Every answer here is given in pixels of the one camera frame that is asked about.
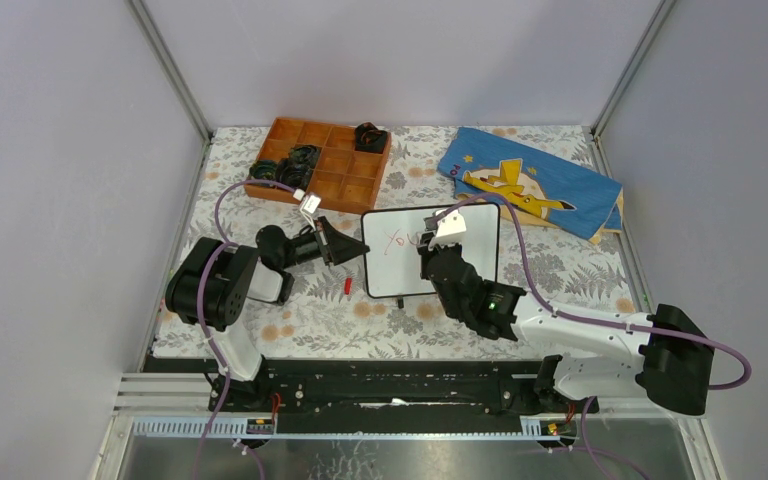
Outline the white whiteboard black frame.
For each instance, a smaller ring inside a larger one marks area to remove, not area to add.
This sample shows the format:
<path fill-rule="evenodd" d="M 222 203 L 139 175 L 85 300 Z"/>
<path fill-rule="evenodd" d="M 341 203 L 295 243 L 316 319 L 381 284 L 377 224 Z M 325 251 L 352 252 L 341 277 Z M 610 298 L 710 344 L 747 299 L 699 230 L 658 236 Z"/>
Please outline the white whiteboard black frame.
<path fill-rule="evenodd" d="M 444 210 L 444 205 L 401 209 L 371 210 L 361 216 L 367 295 L 374 299 L 430 295 L 430 282 L 420 277 L 421 260 L 417 252 L 425 231 L 424 220 Z M 463 206 L 466 233 L 464 260 L 489 280 L 497 278 L 500 234 L 499 207 L 477 203 Z"/>

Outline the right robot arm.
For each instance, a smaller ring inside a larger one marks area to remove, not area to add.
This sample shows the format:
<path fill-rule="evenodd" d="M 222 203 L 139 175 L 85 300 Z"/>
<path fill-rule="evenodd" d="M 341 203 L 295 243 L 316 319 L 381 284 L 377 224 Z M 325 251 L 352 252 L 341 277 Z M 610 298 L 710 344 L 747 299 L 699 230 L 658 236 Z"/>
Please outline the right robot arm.
<path fill-rule="evenodd" d="M 536 340 L 586 352 L 550 354 L 533 386 L 535 402 L 557 412 L 588 397 L 646 397 L 683 415 L 707 406 L 714 350 L 678 307 L 652 314 L 610 316 L 577 309 L 553 313 L 526 290 L 479 276 L 458 245 L 420 246 L 420 276 L 431 283 L 445 314 L 481 337 Z"/>

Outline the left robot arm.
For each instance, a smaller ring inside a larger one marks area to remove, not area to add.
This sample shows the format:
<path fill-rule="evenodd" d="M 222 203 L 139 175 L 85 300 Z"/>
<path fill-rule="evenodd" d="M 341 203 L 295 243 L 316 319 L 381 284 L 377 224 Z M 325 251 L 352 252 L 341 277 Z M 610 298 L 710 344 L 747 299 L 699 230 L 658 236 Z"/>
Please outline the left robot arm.
<path fill-rule="evenodd" d="M 202 237 L 173 274 L 164 303 L 182 322 L 202 330 L 220 374 L 235 381 L 232 398 L 256 411 L 269 401 L 271 387 L 257 375 L 263 355 L 240 323 L 246 302 L 282 306 L 295 283 L 291 267 L 317 259 L 337 266 L 369 252 L 368 245 L 324 217 L 293 237 L 267 225 L 255 235 L 254 246 Z"/>

